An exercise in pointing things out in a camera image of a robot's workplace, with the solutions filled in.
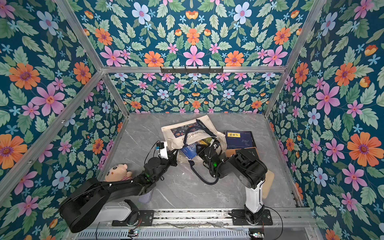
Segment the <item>brown cover book barcode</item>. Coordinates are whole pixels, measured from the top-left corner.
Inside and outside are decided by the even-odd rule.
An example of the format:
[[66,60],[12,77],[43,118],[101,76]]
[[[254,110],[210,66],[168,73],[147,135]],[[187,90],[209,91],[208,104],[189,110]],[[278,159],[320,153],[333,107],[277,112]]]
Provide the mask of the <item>brown cover book barcode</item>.
[[259,153],[257,148],[242,148],[242,149],[227,149],[226,150],[226,157],[231,157],[232,155],[235,155],[237,153],[243,153],[248,156],[248,158],[258,158],[259,159]]

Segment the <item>blue cover book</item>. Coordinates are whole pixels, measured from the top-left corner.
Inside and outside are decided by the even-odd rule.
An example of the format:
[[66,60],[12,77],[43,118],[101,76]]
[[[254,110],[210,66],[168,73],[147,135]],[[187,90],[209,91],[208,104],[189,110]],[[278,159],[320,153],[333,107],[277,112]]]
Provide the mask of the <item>blue cover book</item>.
[[189,159],[192,160],[199,154],[199,150],[201,149],[201,145],[197,143],[193,143],[181,149],[181,152]]

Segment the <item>navy book yellow label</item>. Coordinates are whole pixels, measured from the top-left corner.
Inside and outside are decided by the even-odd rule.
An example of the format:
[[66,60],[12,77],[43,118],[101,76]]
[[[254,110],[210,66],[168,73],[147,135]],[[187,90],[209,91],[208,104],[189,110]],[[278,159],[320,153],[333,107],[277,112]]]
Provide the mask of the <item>navy book yellow label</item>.
[[251,131],[225,131],[228,149],[255,148],[256,143]]

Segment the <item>cream canvas tote bag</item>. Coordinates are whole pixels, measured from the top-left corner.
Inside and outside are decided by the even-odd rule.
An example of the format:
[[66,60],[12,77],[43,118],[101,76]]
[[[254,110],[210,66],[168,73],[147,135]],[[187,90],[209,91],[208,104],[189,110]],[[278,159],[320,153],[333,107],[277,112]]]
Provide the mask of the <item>cream canvas tote bag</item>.
[[[216,129],[213,122],[207,115],[183,123],[165,126],[162,127],[161,130],[168,144],[168,148],[171,151],[178,150],[178,153],[181,153],[183,156],[185,155],[181,152],[181,149],[193,143],[208,146],[212,143],[220,143],[224,152],[227,149],[225,135]],[[199,156],[196,156],[192,160],[189,160],[185,156],[185,158],[180,161],[188,163],[193,173],[206,185],[212,186],[219,181],[219,179],[210,175],[215,180],[213,182],[209,182],[196,171],[196,163],[201,163],[204,166],[204,162]]]

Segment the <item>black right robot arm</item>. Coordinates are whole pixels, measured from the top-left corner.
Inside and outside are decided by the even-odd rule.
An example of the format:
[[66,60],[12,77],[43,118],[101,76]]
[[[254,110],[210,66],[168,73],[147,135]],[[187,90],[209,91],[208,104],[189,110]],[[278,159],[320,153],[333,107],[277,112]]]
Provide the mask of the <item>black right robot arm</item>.
[[263,185],[266,182],[268,169],[260,160],[256,152],[250,149],[239,149],[230,157],[223,153],[219,143],[209,147],[198,147],[198,156],[203,160],[203,165],[215,180],[208,182],[194,169],[194,163],[189,161],[190,167],[197,177],[207,185],[215,185],[220,179],[229,174],[234,174],[246,187],[245,213],[234,214],[235,218],[242,218],[250,225],[258,224],[265,210],[263,203]]

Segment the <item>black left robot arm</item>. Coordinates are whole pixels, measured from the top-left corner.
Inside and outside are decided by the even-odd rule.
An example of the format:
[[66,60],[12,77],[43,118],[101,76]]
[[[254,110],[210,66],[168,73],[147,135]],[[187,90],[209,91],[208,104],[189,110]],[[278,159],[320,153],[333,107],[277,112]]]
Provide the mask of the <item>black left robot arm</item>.
[[91,178],[67,197],[59,207],[60,216],[72,233],[79,233],[93,222],[139,223],[139,210],[131,200],[123,207],[107,207],[107,203],[123,197],[142,196],[155,188],[170,166],[177,166],[178,150],[168,151],[167,158],[151,158],[141,174],[132,180],[106,182]]

